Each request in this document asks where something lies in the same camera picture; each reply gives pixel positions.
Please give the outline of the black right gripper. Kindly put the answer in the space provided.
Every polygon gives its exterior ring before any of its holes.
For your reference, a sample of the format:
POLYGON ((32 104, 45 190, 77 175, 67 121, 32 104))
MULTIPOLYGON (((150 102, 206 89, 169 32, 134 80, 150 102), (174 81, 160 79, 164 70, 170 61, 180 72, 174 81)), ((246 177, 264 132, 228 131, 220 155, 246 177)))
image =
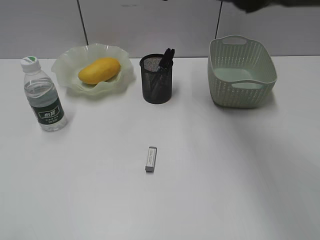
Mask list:
POLYGON ((226 0, 246 13, 253 13, 260 9, 277 5, 283 7, 319 7, 320 0, 226 0))

